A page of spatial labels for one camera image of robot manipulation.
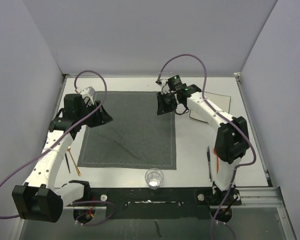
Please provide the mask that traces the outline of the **dark grey cloth placemat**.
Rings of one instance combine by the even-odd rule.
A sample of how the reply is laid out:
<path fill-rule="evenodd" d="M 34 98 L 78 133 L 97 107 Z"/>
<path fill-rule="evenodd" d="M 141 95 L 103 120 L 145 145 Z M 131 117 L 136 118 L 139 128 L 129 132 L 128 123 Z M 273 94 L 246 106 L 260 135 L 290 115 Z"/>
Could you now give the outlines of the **dark grey cloth placemat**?
<path fill-rule="evenodd" d="M 80 167 L 176 170 L 175 114 L 157 115 L 155 92 L 98 91 L 93 98 L 105 99 L 113 120 L 86 128 Z"/>

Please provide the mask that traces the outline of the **clear plastic cup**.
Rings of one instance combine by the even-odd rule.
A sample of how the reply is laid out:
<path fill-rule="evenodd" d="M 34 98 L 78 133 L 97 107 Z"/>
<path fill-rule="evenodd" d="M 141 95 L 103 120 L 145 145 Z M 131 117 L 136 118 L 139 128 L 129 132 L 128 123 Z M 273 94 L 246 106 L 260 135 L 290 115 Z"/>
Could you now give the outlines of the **clear plastic cup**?
<path fill-rule="evenodd" d="M 145 174 L 145 181 L 150 189 L 156 190 L 162 185 L 164 174 L 160 169 L 151 168 Z"/>

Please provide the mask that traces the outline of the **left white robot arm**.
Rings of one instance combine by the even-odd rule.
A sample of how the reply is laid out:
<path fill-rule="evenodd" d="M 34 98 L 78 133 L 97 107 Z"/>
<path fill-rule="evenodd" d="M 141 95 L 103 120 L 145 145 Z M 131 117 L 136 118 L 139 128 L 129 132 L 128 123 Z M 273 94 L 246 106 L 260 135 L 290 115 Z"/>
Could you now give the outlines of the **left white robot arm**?
<path fill-rule="evenodd" d="M 12 191 L 21 219 L 55 223 L 66 206 L 84 206 L 92 200 L 87 181 L 71 180 L 59 189 L 54 186 L 60 165 L 81 127 L 93 128 L 113 120 L 93 97 L 89 92 L 65 95 L 64 107 L 50 122 L 47 141 L 36 165 L 23 185 L 16 185 Z"/>

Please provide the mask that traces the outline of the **white square plate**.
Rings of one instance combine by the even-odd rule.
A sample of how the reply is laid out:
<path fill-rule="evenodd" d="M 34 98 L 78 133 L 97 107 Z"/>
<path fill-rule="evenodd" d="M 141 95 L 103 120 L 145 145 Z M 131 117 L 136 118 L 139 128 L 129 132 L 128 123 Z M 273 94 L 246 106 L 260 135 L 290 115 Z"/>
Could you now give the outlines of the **white square plate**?
<path fill-rule="evenodd" d="M 219 108 L 224 110 L 226 113 L 230 112 L 230 104 L 231 104 L 231 96 L 229 95 L 221 95 L 211 92 L 205 92 L 205 97 L 211 100 L 214 104 L 216 104 Z M 197 113 L 190 111 L 189 118 L 198 120 L 203 123 L 207 123 L 205 119 L 200 117 Z"/>

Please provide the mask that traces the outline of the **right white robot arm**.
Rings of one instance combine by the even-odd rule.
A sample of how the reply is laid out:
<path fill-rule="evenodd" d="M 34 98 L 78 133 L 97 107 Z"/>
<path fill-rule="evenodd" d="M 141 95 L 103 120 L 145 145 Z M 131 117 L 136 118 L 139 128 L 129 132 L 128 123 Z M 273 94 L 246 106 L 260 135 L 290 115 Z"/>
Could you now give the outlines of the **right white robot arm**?
<path fill-rule="evenodd" d="M 233 184 L 233 173 L 245 155 L 249 133 L 247 121 L 244 117 L 235 117 L 215 105 L 208 98 L 204 98 L 196 85 L 186 86 L 174 92 L 156 94 L 158 101 L 157 115 L 171 113 L 179 104 L 203 118 L 216 132 L 214 149 L 219 157 L 219 171 L 214 184 L 212 198 L 217 204 L 224 204 L 230 199 L 228 189 Z"/>

